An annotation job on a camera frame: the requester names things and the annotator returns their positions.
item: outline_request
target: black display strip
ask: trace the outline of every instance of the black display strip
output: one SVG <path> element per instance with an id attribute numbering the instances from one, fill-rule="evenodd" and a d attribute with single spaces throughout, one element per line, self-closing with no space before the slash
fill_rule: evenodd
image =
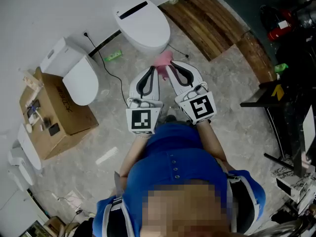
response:
<path id="1" fill-rule="evenodd" d="M 127 12 L 123 13 L 119 18 L 120 19 L 124 19 L 127 18 L 128 16 L 132 15 L 133 13 L 135 13 L 136 11 L 140 10 L 141 8 L 144 8 L 147 5 L 147 2 L 142 2 L 139 5 L 129 9 Z"/>

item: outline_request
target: wooden plank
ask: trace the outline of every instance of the wooden plank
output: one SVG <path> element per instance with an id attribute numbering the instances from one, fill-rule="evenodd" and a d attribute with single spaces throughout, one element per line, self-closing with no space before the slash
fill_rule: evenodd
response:
<path id="1" fill-rule="evenodd" d="M 195 9 L 204 13 L 211 25 L 218 27 L 218 32 L 226 36 L 232 43 L 241 39 L 244 30 L 240 23 L 217 0 L 185 0 Z"/>
<path id="2" fill-rule="evenodd" d="M 186 2 L 179 1 L 175 4 L 175 6 L 182 12 L 182 16 L 187 17 L 190 26 L 195 30 L 195 32 L 204 40 L 204 42 L 208 46 L 207 52 L 211 54 L 214 58 L 219 56 L 225 49 L 221 48 L 220 50 L 218 46 L 220 43 L 212 36 L 210 31 L 203 25 L 203 23 L 195 17 L 193 13 L 191 13 L 189 4 Z"/>
<path id="3" fill-rule="evenodd" d="M 194 43 L 194 45 L 196 45 L 208 61 L 213 59 L 213 57 L 210 57 L 210 54 L 207 52 L 208 47 L 205 42 L 200 38 L 195 30 L 191 28 L 191 26 L 187 26 L 186 20 L 178 14 L 178 11 L 173 5 L 166 2 L 161 4 L 159 8 L 189 37 L 189 39 Z"/>
<path id="4" fill-rule="evenodd" d="M 223 20 L 221 20 L 217 13 L 209 13 L 206 8 L 208 5 L 204 3 L 202 0 L 185 0 L 190 3 L 196 10 L 200 10 L 203 12 L 203 17 L 207 20 L 211 25 L 217 27 L 217 31 L 221 34 L 222 37 L 229 39 L 232 44 L 236 42 L 236 38 L 229 30 L 229 28 L 224 24 Z"/>
<path id="5" fill-rule="evenodd" d="M 270 59 L 251 32 L 247 32 L 236 45 L 250 64 L 260 83 L 277 79 Z"/>
<path id="6" fill-rule="evenodd" d="M 245 34 L 245 30 L 241 26 L 241 24 L 238 22 L 238 20 L 225 8 L 223 7 L 218 0 L 206 0 L 219 12 L 219 15 L 222 16 L 223 20 L 226 20 L 226 22 L 234 29 L 234 32 L 236 33 L 237 37 L 241 37 L 243 34 Z"/>
<path id="7" fill-rule="evenodd" d="M 199 12 L 201 15 L 201 18 L 203 18 L 205 21 L 208 22 L 209 25 L 211 25 L 217 32 L 218 34 L 225 40 L 226 43 L 228 43 L 229 46 L 232 46 L 234 43 L 230 40 L 229 37 L 227 37 L 225 31 L 222 30 L 222 27 L 219 27 L 218 24 L 220 22 L 214 22 L 206 13 L 204 10 L 201 10 L 200 6 L 204 6 L 203 3 L 200 0 L 184 0 L 187 3 L 189 3 L 196 11 Z"/>
<path id="8" fill-rule="evenodd" d="M 203 15 L 195 10 L 192 6 L 190 6 L 188 3 L 186 3 L 184 0 L 179 0 L 180 4 L 183 4 L 182 10 L 184 13 L 188 15 L 190 19 L 194 21 L 194 23 L 199 26 L 199 28 L 207 35 L 207 37 L 213 42 L 213 44 L 216 46 L 216 49 L 220 53 L 223 53 L 226 51 L 232 44 L 229 41 L 229 43 L 226 42 L 226 39 L 223 38 L 217 31 L 216 28 L 214 28 L 212 25 L 210 25 L 204 18 Z"/>

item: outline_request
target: person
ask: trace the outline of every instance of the person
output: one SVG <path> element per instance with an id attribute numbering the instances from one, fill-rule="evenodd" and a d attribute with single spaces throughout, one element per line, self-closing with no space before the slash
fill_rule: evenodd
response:
<path id="1" fill-rule="evenodd" d="M 136 136 L 119 171 L 135 237 L 235 235 L 230 230 L 233 204 L 239 203 L 242 214 L 242 199 L 232 203 L 229 198 L 228 175 L 242 176 L 250 184 L 260 207 L 257 219 L 265 192 L 248 171 L 234 170 L 227 162 L 208 120 L 192 127 L 177 121 L 174 113 L 168 111 L 154 135 Z M 96 237 L 102 236 L 105 208 L 115 198 L 97 204 Z"/>

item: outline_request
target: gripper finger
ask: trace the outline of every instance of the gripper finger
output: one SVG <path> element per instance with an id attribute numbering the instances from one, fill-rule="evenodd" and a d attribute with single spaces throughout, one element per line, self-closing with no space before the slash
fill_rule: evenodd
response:
<path id="1" fill-rule="evenodd" d="M 143 70 L 135 77 L 129 87 L 129 97 L 159 100 L 159 80 L 155 66 Z"/>
<path id="2" fill-rule="evenodd" d="M 181 61 L 171 61 L 171 66 L 167 65 L 166 71 L 177 96 L 203 82 L 201 74 L 195 67 Z"/>

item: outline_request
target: green object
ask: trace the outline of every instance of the green object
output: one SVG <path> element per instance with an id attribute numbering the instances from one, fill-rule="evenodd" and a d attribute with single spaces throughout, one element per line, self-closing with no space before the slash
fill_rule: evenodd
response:
<path id="1" fill-rule="evenodd" d="M 282 73 L 287 68 L 288 68 L 288 65 L 286 63 L 282 63 L 282 64 L 279 64 L 279 65 L 275 66 L 275 72 L 276 73 Z"/>
<path id="2" fill-rule="evenodd" d="M 116 51 L 113 54 L 110 54 L 108 57 L 104 58 L 104 60 L 105 61 L 112 61 L 112 60 L 114 60 L 114 59 L 116 59 L 116 58 L 118 58 L 118 57 L 120 57 L 122 55 L 123 55 L 122 51 L 119 50 L 119 51 Z"/>

